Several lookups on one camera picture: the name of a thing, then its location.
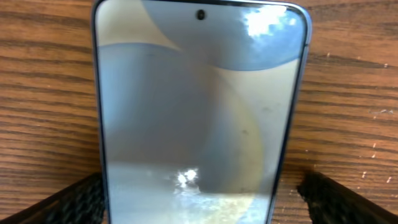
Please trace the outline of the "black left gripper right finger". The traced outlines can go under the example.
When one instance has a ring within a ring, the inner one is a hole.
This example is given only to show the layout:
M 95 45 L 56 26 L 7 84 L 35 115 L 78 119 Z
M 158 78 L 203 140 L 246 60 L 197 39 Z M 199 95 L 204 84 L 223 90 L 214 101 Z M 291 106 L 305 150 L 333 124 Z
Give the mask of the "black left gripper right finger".
M 397 224 L 397 215 L 319 172 L 307 172 L 297 191 L 313 224 Z

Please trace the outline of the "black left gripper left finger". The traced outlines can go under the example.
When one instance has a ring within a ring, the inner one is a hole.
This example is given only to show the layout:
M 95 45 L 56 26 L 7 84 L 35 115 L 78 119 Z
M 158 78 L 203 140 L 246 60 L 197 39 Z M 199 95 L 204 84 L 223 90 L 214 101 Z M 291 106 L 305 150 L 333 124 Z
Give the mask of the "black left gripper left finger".
M 102 224 L 104 211 L 102 174 L 94 173 L 1 224 Z

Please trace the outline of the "blue smartphone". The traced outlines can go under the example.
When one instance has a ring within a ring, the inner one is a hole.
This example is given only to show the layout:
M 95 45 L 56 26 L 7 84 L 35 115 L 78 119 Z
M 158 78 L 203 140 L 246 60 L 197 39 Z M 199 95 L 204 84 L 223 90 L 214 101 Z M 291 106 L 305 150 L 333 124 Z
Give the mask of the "blue smartphone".
M 96 1 L 110 223 L 269 223 L 312 34 L 272 1 Z

